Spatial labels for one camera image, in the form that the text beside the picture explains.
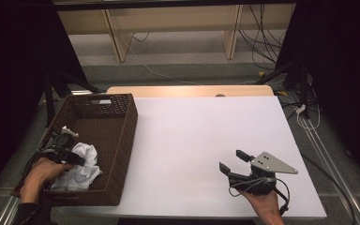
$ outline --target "gray floor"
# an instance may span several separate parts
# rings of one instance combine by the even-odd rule
[[[283,31],[277,31],[278,37],[281,34]],[[146,34],[137,35],[139,39],[143,39]],[[253,58],[259,62],[259,66],[271,68],[274,66],[266,64],[255,54],[252,57],[251,51],[240,38],[234,59],[226,59],[220,35],[215,32],[150,34],[145,42],[132,42],[131,48],[134,54],[130,51],[127,61],[122,64],[115,61],[110,39],[107,36],[76,36],[71,37],[71,40],[89,82],[100,88],[113,85],[182,85],[187,82],[248,84],[259,79],[259,72],[268,72],[253,64]],[[273,89],[280,90],[281,80],[283,77],[278,77],[269,84]],[[75,90],[79,87],[71,85],[71,88]],[[283,102],[291,101],[289,97],[280,97],[280,99]],[[314,125],[318,123],[315,107],[310,107],[309,112]],[[291,106],[284,108],[286,116],[291,115],[293,111],[294,108]],[[46,108],[43,101],[37,106],[36,112],[34,123],[30,125],[18,151],[13,154],[0,176],[0,214],[9,199],[10,190],[19,180],[23,165],[44,132]],[[330,119],[325,114],[321,114],[320,120],[320,125],[316,129],[319,137],[360,204],[360,169],[352,157],[344,154],[345,146]],[[300,151],[314,161],[320,162],[316,149],[305,130],[297,123],[295,115],[290,117],[289,125]],[[351,224],[346,208],[331,181],[308,161],[306,165],[328,217],[320,220],[285,219],[286,224]],[[57,208],[52,210],[52,220],[68,225],[117,223],[117,218],[114,217],[61,215]]]

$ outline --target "human hand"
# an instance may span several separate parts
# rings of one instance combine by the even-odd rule
[[[265,225],[284,224],[278,209],[278,195],[274,190],[267,195],[253,195],[242,190],[238,190],[238,192],[247,198]]]
[[[24,181],[20,190],[23,203],[38,203],[39,192],[46,182],[54,183],[55,179],[65,170],[71,170],[74,165],[56,164],[55,162],[41,157],[34,165]]]

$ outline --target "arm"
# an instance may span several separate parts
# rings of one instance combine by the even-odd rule
[[[252,205],[257,216],[265,225],[283,225],[278,209],[278,195],[272,190],[268,195],[253,195],[238,190]]]
[[[22,203],[18,206],[18,212],[13,224],[21,224],[24,220],[32,218],[32,221],[50,222],[50,204],[39,205],[39,193],[47,182],[53,183],[55,178],[65,170],[70,170],[73,165],[56,164],[45,157],[34,164],[33,169],[27,175],[24,185],[20,190]]]

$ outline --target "wrist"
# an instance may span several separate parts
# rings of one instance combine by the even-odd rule
[[[27,177],[20,190],[22,203],[38,203],[39,192],[42,190],[44,183],[43,179]]]

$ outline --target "sleeve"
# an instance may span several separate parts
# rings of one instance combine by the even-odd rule
[[[17,206],[13,225],[57,225],[51,222],[52,205],[50,203],[21,203]]]

